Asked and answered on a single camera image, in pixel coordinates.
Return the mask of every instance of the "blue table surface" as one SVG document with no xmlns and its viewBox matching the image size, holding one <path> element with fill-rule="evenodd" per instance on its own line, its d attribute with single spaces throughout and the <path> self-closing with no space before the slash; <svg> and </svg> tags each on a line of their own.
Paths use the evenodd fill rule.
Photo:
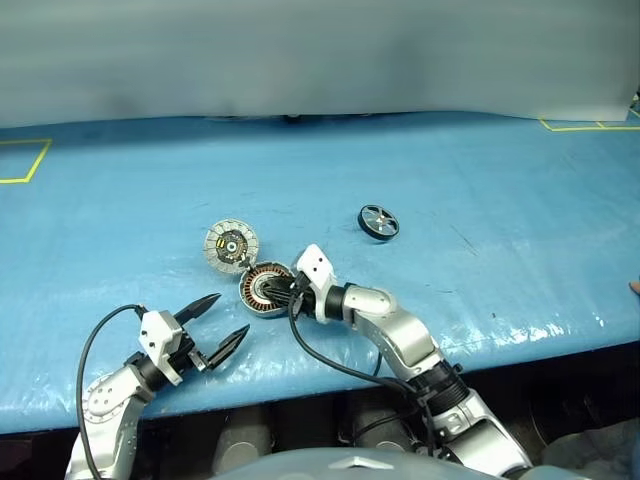
<svg viewBox="0 0 640 480">
<path fill-rule="evenodd" d="M 634 341 L 640 305 L 640 132 L 551 132 L 537 121 L 467 113 L 278 119 L 171 118 L 0 131 L 0 433 L 76 424 L 82 345 L 114 307 L 177 311 L 209 292 L 189 325 L 215 349 L 250 323 L 217 371 L 191 372 L 149 417 L 363 386 L 306 356 L 284 319 L 259 319 L 237 277 L 202 251 L 210 225 L 239 218 L 259 260 L 324 249 L 339 280 L 393 292 L 467 370 Z M 401 224 L 381 244 L 357 226 L 364 204 Z M 376 351 L 337 322 L 301 322 L 318 350 L 373 370 Z M 88 384 L 135 350 L 138 321 L 99 335 Z"/>
</svg>

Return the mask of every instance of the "small black wheel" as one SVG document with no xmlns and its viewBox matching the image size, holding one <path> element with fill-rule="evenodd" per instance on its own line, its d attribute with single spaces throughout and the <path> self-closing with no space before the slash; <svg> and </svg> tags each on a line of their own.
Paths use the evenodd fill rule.
<svg viewBox="0 0 640 480">
<path fill-rule="evenodd" d="M 365 205 L 358 214 L 358 225 L 377 240 L 387 241 L 400 231 L 400 224 L 391 212 L 378 205 Z"/>
</svg>

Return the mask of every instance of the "circular metal disc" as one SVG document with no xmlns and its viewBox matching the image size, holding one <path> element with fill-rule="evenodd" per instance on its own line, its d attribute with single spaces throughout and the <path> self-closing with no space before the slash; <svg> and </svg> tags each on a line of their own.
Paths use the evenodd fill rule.
<svg viewBox="0 0 640 480">
<path fill-rule="evenodd" d="M 391 212 L 378 205 L 365 205 L 358 215 L 358 225 L 378 240 L 391 240 L 400 231 L 400 224 Z"/>
<path fill-rule="evenodd" d="M 207 232 L 204 255 L 209 265 L 221 272 L 242 273 L 256 263 L 258 237 L 240 220 L 222 220 Z"/>
<path fill-rule="evenodd" d="M 240 279 L 240 299 L 255 315 L 262 318 L 277 317 L 287 311 L 276 306 L 261 290 L 265 280 L 278 276 L 293 276 L 291 270 L 277 262 L 258 263 L 242 274 Z"/>
</svg>

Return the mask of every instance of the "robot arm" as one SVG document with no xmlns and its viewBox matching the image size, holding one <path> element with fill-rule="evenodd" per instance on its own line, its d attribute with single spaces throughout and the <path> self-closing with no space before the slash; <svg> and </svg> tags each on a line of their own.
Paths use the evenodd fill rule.
<svg viewBox="0 0 640 480">
<path fill-rule="evenodd" d="M 416 389 L 416 402 L 432 415 L 442 457 L 496 476 L 531 467 L 522 447 L 449 365 L 426 326 L 393 295 L 353 284 L 339 286 L 317 245 L 307 247 L 295 270 L 296 278 L 308 280 L 313 290 L 313 313 L 319 322 L 349 323 L 378 347 L 399 379 Z"/>
<path fill-rule="evenodd" d="M 88 387 L 82 412 L 91 457 L 102 478 L 129 478 L 136 451 L 138 419 L 155 392 L 169 383 L 180 384 L 182 373 L 191 367 L 200 371 L 217 367 L 246 336 L 248 325 L 229 335 L 208 358 L 196 348 L 182 325 L 207 311 L 219 297 L 213 294 L 201 298 L 175 316 L 167 311 L 143 310 L 139 340 L 145 353 L 136 352 L 122 368 L 98 378 Z M 93 478 L 79 436 L 65 479 Z"/>
</svg>

